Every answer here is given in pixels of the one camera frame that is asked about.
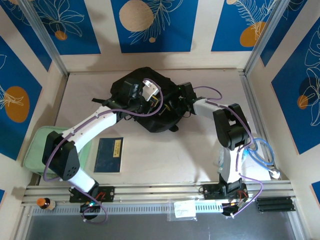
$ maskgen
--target small bottle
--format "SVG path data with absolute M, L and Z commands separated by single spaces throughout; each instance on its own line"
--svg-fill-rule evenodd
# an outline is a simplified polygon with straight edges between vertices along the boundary
M 56 207 L 56 202 L 54 200 L 50 200 L 49 198 L 39 198 L 36 201 L 36 204 L 41 208 L 41 209 L 46 209 L 46 210 L 53 210 Z

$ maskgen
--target white table surface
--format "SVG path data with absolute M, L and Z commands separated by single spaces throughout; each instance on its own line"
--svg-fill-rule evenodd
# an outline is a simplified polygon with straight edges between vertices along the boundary
M 220 103 L 238 103 L 246 116 L 253 135 L 255 126 L 239 77 L 234 70 L 161 70 L 176 84 L 191 82 L 196 86 L 210 86 L 221 91 Z M 114 81 L 129 72 L 101 72 L 71 74 L 57 117 L 56 126 L 72 127 L 91 115 L 100 106 L 92 98 L 108 99 Z M 197 96 L 215 97 L 209 89 L 197 89 Z M 165 184 L 218 181 L 220 143 L 215 123 L 203 116 L 192 115 L 177 124 L 179 131 L 150 133 L 133 120 L 121 120 L 92 140 L 84 170 L 100 184 Z M 99 138 L 124 137 L 120 173 L 94 173 Z M 249 157 L 242 166 L 245 176 L 270 180 L 268 171 Z M 44 182 L 40 185 L 68 184 Z

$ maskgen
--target gray floor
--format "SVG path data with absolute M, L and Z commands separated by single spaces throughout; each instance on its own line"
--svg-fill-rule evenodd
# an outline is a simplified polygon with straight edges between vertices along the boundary
M 235 219 L 197 214 L 197 221 L 167 221 L 166 214 L 110 215 L 105 225 L 80 216 L 34 216 L 27 240 L 293 240 L 285 212 L 258 213 L 254 204 Z

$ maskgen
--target orange cap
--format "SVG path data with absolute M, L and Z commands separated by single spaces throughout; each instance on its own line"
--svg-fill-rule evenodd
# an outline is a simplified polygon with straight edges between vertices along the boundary
M 42 207 L 46 204 L 46 200 L 44 198 L 39 198 L 37 201 L 36 201 L 36 204 L 39 206 L 39 207 Z

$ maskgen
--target metal grate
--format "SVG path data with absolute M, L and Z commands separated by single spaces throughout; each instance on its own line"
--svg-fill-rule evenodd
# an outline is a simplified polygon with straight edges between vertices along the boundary
M 112 204 L 105 206 L 108 215 L 129 215 L 129 214 L 168 214 L 174 211 L 173 203 L 162 204 Z M 221 203 L 216 202 L 196 202 L 196 213 L 222 213 Z M 80 214 L 79 206 L 57 206 L 53 211 L 44 210 L 35 207 L 33 216 L 63 216 Z M 86 215 L 94 215 L 97 212 L 86 213 Z

